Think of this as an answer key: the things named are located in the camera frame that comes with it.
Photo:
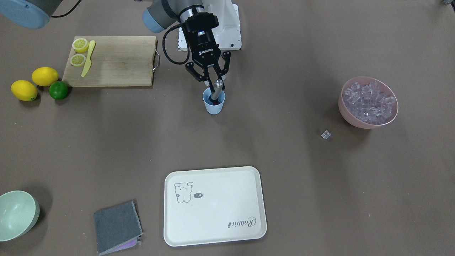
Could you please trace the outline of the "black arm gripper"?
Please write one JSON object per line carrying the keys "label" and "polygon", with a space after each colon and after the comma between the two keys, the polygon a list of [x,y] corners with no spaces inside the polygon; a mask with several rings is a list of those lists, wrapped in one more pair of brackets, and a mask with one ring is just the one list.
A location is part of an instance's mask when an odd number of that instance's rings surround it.
{"label": "black arm gripper", "polygon": [[[182,23],[185,38],[192,53],[192,61],[186,64],[186,70],[206,86],[210,85],[210,67],[215,67],[218,80],[224,82],[229,71],[231,51],[218,48],[212,29],[218,27],[218,19],[212,13],[197,13]],[[202,68],[203,74],[198,73],[194,64]]]}

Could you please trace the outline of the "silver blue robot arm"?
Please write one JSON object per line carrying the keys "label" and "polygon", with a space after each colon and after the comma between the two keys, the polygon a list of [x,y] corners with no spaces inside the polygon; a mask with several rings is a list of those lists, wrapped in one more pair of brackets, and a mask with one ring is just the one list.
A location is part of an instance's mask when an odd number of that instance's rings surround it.
{"label": "silver blue robot arm", "polygon": [[[44,27],[61,4],[60,0],[2,0],[0,11],[19,26]],[[207,12],[201,0],[153,0],[143,12],[143,23],[154,33],[167,33],[180,28],[189,53],[180,65],[192,76],[210,86],[212,92],[224,90],[229,71],[230,52],[221,51],[214,29],[220,26],[218,16]]]}

